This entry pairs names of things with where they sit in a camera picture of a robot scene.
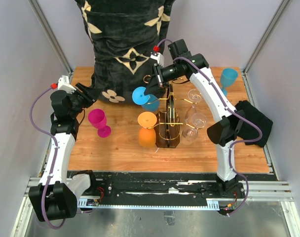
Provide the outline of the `blue plastic wine glass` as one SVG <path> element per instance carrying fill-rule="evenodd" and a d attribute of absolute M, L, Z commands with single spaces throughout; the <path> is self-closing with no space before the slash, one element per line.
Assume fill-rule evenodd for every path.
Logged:
<path fill-rule="evenodd" d="M 160 104 L 159 99 L 152 94 L 145 95 L 145 90 L 145 87 L 137 87 L 132 93 L 132 100 L 146 111 L 155 112 Z"/>

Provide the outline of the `magenta plastic wine glass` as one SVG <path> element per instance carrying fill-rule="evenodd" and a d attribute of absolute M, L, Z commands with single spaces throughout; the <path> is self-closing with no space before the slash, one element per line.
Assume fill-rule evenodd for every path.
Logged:
<path fill-rule="evenodd" d="M 97 134 L 101 138 L 106 138 L 111 134 L 111 128 L 107 125 L 107 117 L 103 110 L 94 109 L 88 114 L 91 125 L 97 129 Z"/>

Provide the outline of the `teal plastic wine glass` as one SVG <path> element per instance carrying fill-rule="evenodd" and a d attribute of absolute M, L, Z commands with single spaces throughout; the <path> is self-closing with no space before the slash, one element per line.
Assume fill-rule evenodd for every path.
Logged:
<path fill-rule="evenodd" d="M 225 68 L 222 71 L 220 82 L 221 82 L 221 91 L 225 96 L 227 96 L 227 88 L 234 84 L 236 79 L 238 78 L 238 71 L 233 68 Z"/>

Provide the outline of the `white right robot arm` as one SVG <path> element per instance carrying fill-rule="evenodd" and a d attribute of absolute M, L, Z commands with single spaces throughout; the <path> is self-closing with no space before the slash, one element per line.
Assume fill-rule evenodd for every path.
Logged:
<path fill-rule="evenodd" d="M 155 45 L 150 54 L 151 59 L 156 62 L 152 67 L 152 74 L 146 81 L 144 94 L 153 94 L 181 76 L 185 76 L 198 89 L 215 121 L 207 128 L 207 135 L 216 145 L 218 161 L 216 193 L 220 197 L 228 197 L 233 191 L 240 190 L 238 173 L 234 166 L 234 144 L 237 133 L 246 120 L 245 114 L 242 110 L 236 110 L 227 100 L 216 83 L 205 57 L 200 53 L 192 55 L 183 39 L 170 42 L 168 49 L 173 64 L 164 66 L 164 57 L 159 52 L 164 42 L 161 40 Z"/>

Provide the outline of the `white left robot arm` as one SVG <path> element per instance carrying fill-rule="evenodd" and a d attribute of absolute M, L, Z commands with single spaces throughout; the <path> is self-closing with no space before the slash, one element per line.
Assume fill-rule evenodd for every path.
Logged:
<path fill-rule="evenodd" d="M 38 220 L 57 230 L 61 226 L 53 225 L 53 220 L 64 222 L 75 217 L 83 194 L 90 196 L 102 191 L 92 170 L 79 171 L 67 182 L 69 159 L 80 125 L 77 116 L 97 101 L 101 91 L 81 83 L 75 86 L 53 83 L 45 90 L 49 91 L 52 91 L 50 100 L 54 110 L 50 116 L 51 129 L 47 132 L 34 125 L 51 138 L 48 163 L 38 185 L 29 189 L 28 196 Z"/>

